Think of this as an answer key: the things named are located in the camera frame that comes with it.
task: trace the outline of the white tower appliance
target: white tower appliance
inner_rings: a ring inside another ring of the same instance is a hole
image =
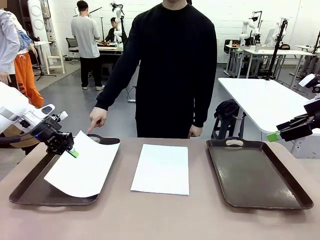
[[[33,35],[40,38],[40,41],[48,42],[47,31],[45,27],[45,21],[42,14],[41,4],[39,0],[28,0],[27,2],[30,20],[32,24]],[[43,51],[45,51],[47,56],[51,56],[49,44],[44,44],[40,46]],[[41,63],[44,64],[42,56],[40,56]]]

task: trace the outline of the hand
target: hand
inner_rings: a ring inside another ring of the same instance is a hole
[[[105,125],[108,111],[95,107],[90,113],[91,124],[86,134],[89,134],[94,128],[101,128]]]
[[[38,58],[38,53],[37,53],[37,50],[35,49],[35,47],[32,44],[30,44],[29,47],[30,47],[31,51],[33,52],[33,54],[35,55],[35,58]]]
[[[0,82],[3,82],[4,84],[7,84],[7,85],[11,83],[9,73],[0,71]]]
[[[196,138],[196,137],[200,137],[201,134],[202,134],[202,127],[197,127],[197,126],[192,125],[190,130],[189,130],[189,136],[188,137],[189,138],[191,138],[191,137]]]

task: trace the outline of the gray t-shirt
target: gray t-shirt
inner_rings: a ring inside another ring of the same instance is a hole
[[[76,16],[71,21],[71,31],[78,42],[81,58],[94,59],[100,56],[95,40],[100,34],[95,20],[88,16]]]

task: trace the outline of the orange pants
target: orange pants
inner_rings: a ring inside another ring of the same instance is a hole
[[[41,108],[44,98],[36,89],[35,76],[32,70],[29,53],[16,56],[14,60],[15,76],[20,92],[29,99],[29,103]]]

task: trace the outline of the black tray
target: black tray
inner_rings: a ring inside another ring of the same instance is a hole
[[[228,145],[230,140],[236,143]],[[223,196],[233,207],[306,210],[314,206],[266,143],[238,137],[206,143]]]
[[[120,143],[117,138],[103,138],[95,134],[89,134],[88,136],[103,145]],[[58,155],[47,154],[11,193],[10,202],[47,207],[88,206],[93,204],[98,199],[99,194],[86,198],[73,197],[44,180],[44,177],[59,157]]]

